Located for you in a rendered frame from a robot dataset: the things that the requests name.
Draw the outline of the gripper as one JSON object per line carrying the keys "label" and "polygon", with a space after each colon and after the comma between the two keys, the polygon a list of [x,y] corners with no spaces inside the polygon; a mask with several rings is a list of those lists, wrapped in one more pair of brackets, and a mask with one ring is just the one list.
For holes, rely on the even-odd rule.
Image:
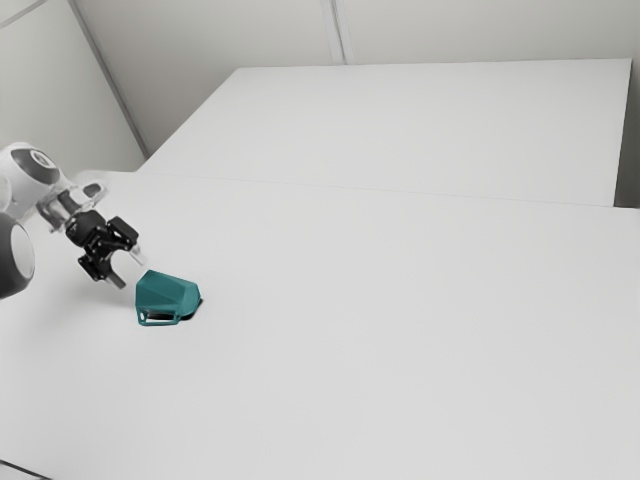
{"label": "gripper", "polygon": [[78,263],[95,282],[105,281],[117,289],[125,288],[125,281],[112,267],[111,256],[115,251],[127,252],[140,266],[146,264],[139,233],[119,216],[107,221],[96,210],[78,213],[70,219],[65,235],[85,252]]}

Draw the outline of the teal faceted mug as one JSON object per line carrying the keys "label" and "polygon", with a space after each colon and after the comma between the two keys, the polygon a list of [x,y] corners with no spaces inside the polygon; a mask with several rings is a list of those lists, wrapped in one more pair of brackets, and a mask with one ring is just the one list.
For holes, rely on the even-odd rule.
{"label": "teal faceted mug", "polygon": [[148,270],[136,283],[135,310],[141,326],[174,326],[190,320],[203,303],[196,283]]}

